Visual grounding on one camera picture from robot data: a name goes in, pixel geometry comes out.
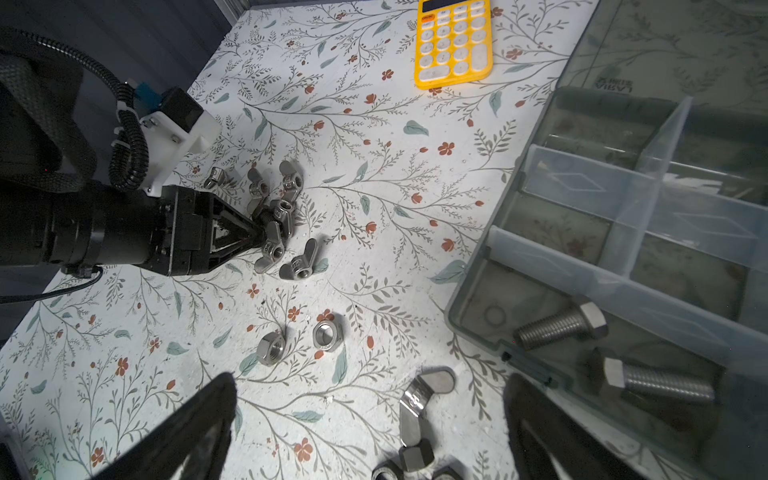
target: dark wall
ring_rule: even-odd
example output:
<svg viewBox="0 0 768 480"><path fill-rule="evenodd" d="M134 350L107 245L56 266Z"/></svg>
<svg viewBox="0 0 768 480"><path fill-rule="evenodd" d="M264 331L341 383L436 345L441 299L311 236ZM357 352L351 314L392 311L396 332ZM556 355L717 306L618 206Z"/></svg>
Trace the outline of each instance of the dark wall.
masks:
<svg viewBox="0 0 768 480"><path fill-rule="evenodd" d="M145 81L158 92L189 88L230 30L214 0L0 0L0 25L72 45L119 79ZM105 183L117 126L114 102L100 81L84 75L73 116L99 157L95 178ZM53 272L0 269L0 295L39 293ZM0 306L0 342L29 307Z"/></svg>

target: yellow calculator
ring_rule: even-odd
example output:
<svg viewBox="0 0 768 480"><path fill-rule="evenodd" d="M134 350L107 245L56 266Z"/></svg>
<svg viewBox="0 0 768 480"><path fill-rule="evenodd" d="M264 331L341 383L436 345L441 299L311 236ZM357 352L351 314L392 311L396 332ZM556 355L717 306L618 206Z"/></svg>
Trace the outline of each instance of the yellow calculator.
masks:
<svg viewBox="0 0 768 480"><path fill-rule="evenodd" d="M489 0L421 0L417 23L417 87L445 87L480 80L491 73Z"/></svg>

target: calculator screen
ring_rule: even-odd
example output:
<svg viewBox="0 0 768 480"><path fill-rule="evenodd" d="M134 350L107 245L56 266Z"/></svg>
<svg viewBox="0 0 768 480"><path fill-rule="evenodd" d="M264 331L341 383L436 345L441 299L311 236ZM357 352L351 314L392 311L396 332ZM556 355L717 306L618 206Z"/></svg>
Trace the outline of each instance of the calculator screen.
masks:
<svg viewBox="0 0 768 480"><path fill-rule="evenodd" d="M442 8L459 2L463 2L463 0L427 0L422 3L422 12L429 12L430 10L436 10L437 8Z"/></svg>

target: bolt thread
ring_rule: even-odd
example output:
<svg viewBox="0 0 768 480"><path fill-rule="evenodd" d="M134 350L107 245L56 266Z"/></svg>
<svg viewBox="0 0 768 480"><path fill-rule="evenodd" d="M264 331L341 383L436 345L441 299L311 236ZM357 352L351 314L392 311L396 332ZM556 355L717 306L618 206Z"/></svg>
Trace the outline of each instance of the bolt thread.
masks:
<svg viewBox="0 0 768 480"><path fill-rule="evenodd" d="M626 389L637 393L665 396L692 403L712 403L712 385L694 376L624 364Z"/></svg>
<svg viewBox="0 0 768 480"><path fill-rule="evenodd" d="M526 350L549 345L577 333L589 332L584 316L575 307L546 316L515 330L515 338Z"/></svg>

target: floral tablecloth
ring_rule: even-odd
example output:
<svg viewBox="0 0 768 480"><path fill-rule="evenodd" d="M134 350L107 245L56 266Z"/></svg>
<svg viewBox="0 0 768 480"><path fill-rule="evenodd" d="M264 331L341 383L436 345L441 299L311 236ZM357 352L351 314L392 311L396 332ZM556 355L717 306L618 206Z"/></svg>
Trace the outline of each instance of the floral tablecloth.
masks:
<svg viewBox="0 0 768 480"><path fill-rule="evenodd" d="M35 304L0 353L0 411L33 476L92 475L230 371L239 401L224 478L368 478L396 454L404 386L447 366L455 391L427 409L434 466L516 478L499 395L510 370L452 334L442 310L594 4L496 2L491 76L431 91L413 81L416 7L238 21L190 88L222 134L171 181L199 187L212 166L230 169L215 193L244 210L252 164L276 196L278 164L297 162L306 189L288 255L316 237L316 274L255 274L258 252L190 277L108 266L93 287ZM331 316L344 344L323 354L310 334ZM267 368L255 350L273 330L287 347ZM642 472L674 468L571 410Z"/></svg>

